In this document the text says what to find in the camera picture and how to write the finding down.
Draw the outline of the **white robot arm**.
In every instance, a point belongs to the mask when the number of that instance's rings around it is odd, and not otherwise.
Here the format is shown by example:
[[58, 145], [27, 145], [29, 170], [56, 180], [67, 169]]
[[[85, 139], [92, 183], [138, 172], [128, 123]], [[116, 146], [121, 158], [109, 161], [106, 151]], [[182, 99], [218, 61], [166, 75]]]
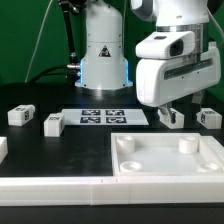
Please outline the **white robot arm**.
[[199, 101], [200, 92], [221, 78], [219, 50], [208, 40], [208, 0], [131, 0], [131, 9], [156, 21], [156, 31], [135, 48], [137, 98], [157, 107], [165, 125], [180, 128], [171, 103], [190, 94]]

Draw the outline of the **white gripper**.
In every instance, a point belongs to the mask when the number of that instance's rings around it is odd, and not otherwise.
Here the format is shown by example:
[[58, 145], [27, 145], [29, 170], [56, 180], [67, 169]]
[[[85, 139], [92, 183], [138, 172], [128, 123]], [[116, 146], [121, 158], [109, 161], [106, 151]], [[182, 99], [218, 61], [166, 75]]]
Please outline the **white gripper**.
[[192, 103], [200, 104], [204, 90], [221, 78], [220, 54], [215, 46], [201, 55], [201, 61], [185, 65], [183, 57], [170, 60], [141, 59], [136, 69], [138, 100], [146, 106], [159, 107], [165, 121], [174, 124], [171, 104], [192, 93]]

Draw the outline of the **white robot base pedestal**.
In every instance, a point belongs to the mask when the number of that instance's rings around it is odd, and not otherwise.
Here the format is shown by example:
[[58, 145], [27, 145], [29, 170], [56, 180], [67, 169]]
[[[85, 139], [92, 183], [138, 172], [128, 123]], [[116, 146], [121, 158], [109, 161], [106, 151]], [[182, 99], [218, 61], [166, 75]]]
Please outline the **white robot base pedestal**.
[[87, 0], [86, 38], [86, 54], [75, 85], [92, 91], [116, 91], [132, 86], [122, 50], [121, 13], [104, 0]]

